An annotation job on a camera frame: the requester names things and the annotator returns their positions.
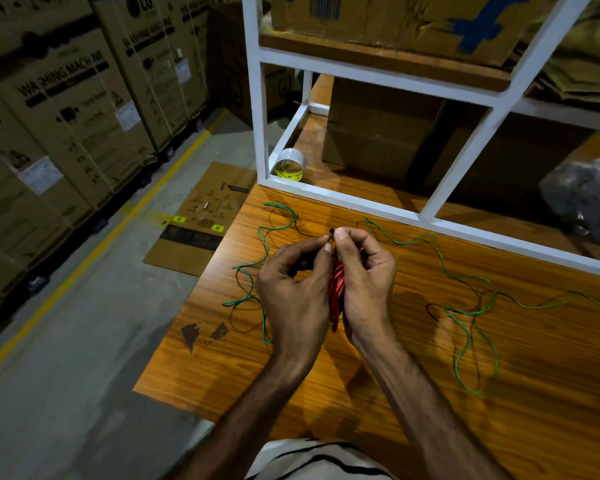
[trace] clear plastic bag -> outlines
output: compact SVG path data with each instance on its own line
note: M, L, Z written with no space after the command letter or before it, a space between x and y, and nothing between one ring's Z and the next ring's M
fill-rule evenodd
M540 182L540 192L563 222L600 243L600 159L561 163Z

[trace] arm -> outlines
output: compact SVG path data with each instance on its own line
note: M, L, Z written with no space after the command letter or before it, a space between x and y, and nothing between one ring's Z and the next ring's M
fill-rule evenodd
M396 336L388 314L395 259L360 229L337 229L335 240L345 270L347 336L368 362L431 477L510 479ZM365 265L358 249L368 256Z
M311 371L329 328L327 288L331 275L328 236L284 246L262 267L256 288L274 345L257 379L199 446L168 473L168 480L243 479L282 409ZM295 281L290 274L311 269Z

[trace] gray floor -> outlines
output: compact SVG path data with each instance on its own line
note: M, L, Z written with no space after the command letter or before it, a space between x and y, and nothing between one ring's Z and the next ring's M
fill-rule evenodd
M270 141L280 126L269 127ZM132 387L197 280L142 260L212 161L255 167L253 135L231 114L0 364L0 480L155 479L210 427ZM17 313L0 346L149 188Z

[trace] yellow label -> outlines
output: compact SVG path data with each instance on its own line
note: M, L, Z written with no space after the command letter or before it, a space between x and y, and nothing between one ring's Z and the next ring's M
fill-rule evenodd
M278 168L274 169L274 173L276 177L288 178L289 180L295 180L299 182L302 180L303 172L302 170L298 171L288 171L288 170L280 170Z

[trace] person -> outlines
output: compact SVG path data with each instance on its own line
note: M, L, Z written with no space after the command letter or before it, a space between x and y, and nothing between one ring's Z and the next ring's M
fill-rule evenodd
M394 257L360 229L341 227L333 237L344 266L347 338L368 363L430 477L510 479L396 336L389 315ZM333 252L325 235L281 247L262 267L256 289L271 324L271 357L247 391L166 478L394 478L352 444L317 440L265 444L326 338ZM312 273L304 281L295 280L299 269Z

